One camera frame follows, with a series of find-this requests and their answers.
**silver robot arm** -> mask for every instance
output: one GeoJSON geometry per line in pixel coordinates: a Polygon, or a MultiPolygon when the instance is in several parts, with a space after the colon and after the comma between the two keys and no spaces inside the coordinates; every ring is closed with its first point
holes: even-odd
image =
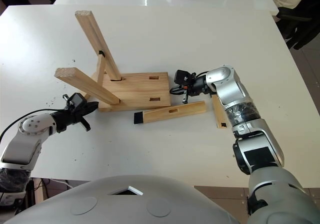
{"type": "Polygon", "coordinates": [[[232,124],[238,166],[250,174],[248,223],[320,223],[316,205],[297,179],[282,168],[284,154],[233,67],[209,71],[205,81],[232,124]]]}
{"type": "Polygon", "coordinates": [[[78,122],[87,131],[90,130],[83,116],[94,111],[98,102],[87,103],[79,93],[70,98],[67,95],[63,97],[66,100],[64,109],[52,114],[28,116],[19,122],[17,134],[0,156],[0,209],[16,208],[22,203],[41,146],[49,136],[65,131],[68,125],[78,122]]]}

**wooden board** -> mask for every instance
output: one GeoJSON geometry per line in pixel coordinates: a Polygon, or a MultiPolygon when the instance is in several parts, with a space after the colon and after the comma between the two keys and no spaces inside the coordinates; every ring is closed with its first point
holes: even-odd
{"type": "Polygon", "coordinates": [[[95,72],[96,72],[96,83],[101,86],[104,82],[105,67],[106,67],[105,58],[102,54],[99,54],[95,72]]]}
{"type": "Polygon", "coordinates": [[[149,123],[189,115],[202,114],[207,111],[206,109],[206,103],[204,101],[198,101],[184,105],[169,106],[155,110],[143,111],[143,122],[149,123]]]}
{"type": "MultiPolygon", "coordinates": [[[[92,78],[94,81],[97,81],[97,73],[94,72],[94,73],[91,75],[91,78],[92,78]]],[[[91,97],[91,95],[88,94],[88,93],[86,93],[85,91],[79,90],[79,93],[82,94],[86,100],[88,100],[88,99],[91,97]]]]}
{"type": "Polygon", "coordinates": [[[76,11],[75,17],[81,25],[96,54],[103,51],[105,56],[105,70],[112,80],[121,80],[121,74],[113,60],[111,52],[91,11],[76,11]]]}
{"type": "Polygon", "coordinates": [[[104,75],[103,87],[120,99],[118,105],[99,102],[100,111],[147,110],[171,105],[167,72],[122,74],[121,81],[104,75]]]}
{"type": "Polygon", "coordinates": [[[218,98],[217,95],[212,95],[212,105],[213,105],[213,111],[215,112],[214,115],[215,115],[215,120],[216,120],[216,124],[217,124],[217,127],[218,128],[226,128],[226,113],[220,103],[220,100],[218,98]]]}
{"type": "Polygon", "coordinates": [[[54,76],[101,101],[112,105],[119,104],[120,99],[113,93],[98,85],[96,81],[77,68],[57,68],[54,76]]]}
{"type": "Polygon", "coordinates": [[[44,184],[41,183],[41,179],[40,178],[34,178],[33,179],[33,182],[34,182],[34,200],[36,202],[36,204],[39,204],[41,202],[43,202],[44,200],[48,199],[47,197],[47,194],[46,194],[46,191],[45,191],[45,188],[44,188],[44,184]]]}

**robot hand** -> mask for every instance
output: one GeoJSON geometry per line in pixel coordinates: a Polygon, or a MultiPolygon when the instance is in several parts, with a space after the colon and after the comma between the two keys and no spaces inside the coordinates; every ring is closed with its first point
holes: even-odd
{"type": "MultiPolygon", "coordinates": [[[[251,216],[248,223],[320,223],[316,205],[295,177],[282,168],[283,153],[232,67],[223,66],[200,75],[178,71],[174,81],[179,86],[170,92],[184,94],[184,102],[188,101],[188,95],[218,95],[236,137],[233,150],[238,166],[244,173],[250,174],[248,211],[251,216]]],[[[67,99],[65,110],[30,117],[20,123],[18,134],[23,134],[24,139],[14,139],[9,146],[19,146],[21,141],[27,143],[28,148],[19,160],[13,157],[14,149],[12,155],[8,155],[9,147],[2,155],[0,208],[10,203],[14,205],[15,200],[19,201],[19,194],[24,196],[23,192],[6,191],[9,188],[9,185],[4,186],[8,184],[4,181],[8,177],[6,174],[10,171],[9,176],[23,186],[24,176],[28,180],[41,144],[49,135],[64,131],[69,124],[78,122],[90,129],[82,117],[96,109],[98,104],[86,103],[78,94],[67,99]],[[41,130],[35,130],[38,128],[34,126],[36,123],[42,124],[41,130]]],[[[233,217],[194,188],[186,188],[167,178],[143,175],[116,176],[73,188],[68,193],[25,210],[10,223],[48,219],[52,223],[193,223],[198,219],[208,223],[236,223],[233,217]]]]}
{"type": "Polygon", "coordinates": [[[65,131],[68,125],[79,122],[86,131],[91,129],[84,116],[97,109],[98,102],[87,102],[79,93],[70,98],[63,95],[63,98],[66,100],[64,109],[52,114],[27,116],[18,124],[16,136],[0,158],[0,207],[15,207],[20,204],[42,143],[50,135],[65,131]]]}

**tiled floor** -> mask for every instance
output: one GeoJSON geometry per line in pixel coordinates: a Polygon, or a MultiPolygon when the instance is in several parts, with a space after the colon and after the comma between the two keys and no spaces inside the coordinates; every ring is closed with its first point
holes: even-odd
{"type": "Polygon", "coordinates": [[[290,52],[320,114],[320,35],[302,49],[290,52]]]}
{"type": "MultiPolygon", "coordinates": [[[[195,186],[195,189],[227,210],[232,216],[238,219],[241,224],[247,222],[248,212],[246,198],[249,194],[248,188],[195,186]]],[[[320,188],[305,188],[305,191],[311,195],[320,209],[320,188]]]]}

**wooden piece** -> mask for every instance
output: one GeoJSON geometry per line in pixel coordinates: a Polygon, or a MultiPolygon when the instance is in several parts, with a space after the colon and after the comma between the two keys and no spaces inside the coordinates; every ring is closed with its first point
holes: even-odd
{"type": "Polygon", "coordinates": [[[117,96],[77,68],[58,68],[54,76],[108,104],[115,105],[120,102],[117,96]]]}
{"type": "Polygon", "coordinates": [[[215,112],[215,120],[218,128],[226,128],[226,114],[217,95],[212,95],[213,111],[215,112]]]}
{"type": "MultiPolygon", "coordinates": [[[[94,80],[94,81],[97,81],[97,73],[96,72],[94,72],[92,75],[91,75],[91,78],[94,80]]],[[[84,96],[84,98],[86,99],[86,100],[88,100],[90,97],[91,97],[91,95],[90,94],[88,94],[88,93],[86,93],[85,91],[79,91],[80,92],[80,94],[82,94],[83,96],[84,96]]]]}
{"type": "Polygon", "coordinates": [[[206,109],[206,103],[204,101],[198,101],[184,105],[169,106],[155,110],[143,111],[143,122],[149,123],[189,115],[202,114],[207,111],[206,109]]]}
{"type": "Polygon", "coordinates": [[[86,37],[90,41],[96,54],[99,51],[103,51],[105,56],[105,70],[110,76],[111,80],[121,80],[121,74],[113,60],[105,39],[101,33],[101,30],[95,20],[95,17],[91,11],[76,11],[75,17],[78,20],[81,28],[83,29],[86,37]]]}
{"type": "Polygon", "coordinates": [[[121,81],[104,75],[103,87],[121,99],[118,105],[99,102],[100,111],[146,110],[170,106],[167,72],[123,74],[121,81]]]}
{"type": "Polygon", "coordinates": [[[96,83],[100,86],[102,86],[104,82],[104,70],[106,67],[106,61],[102,54],[98,55],[98,62],[96,64],[96,83]]]}

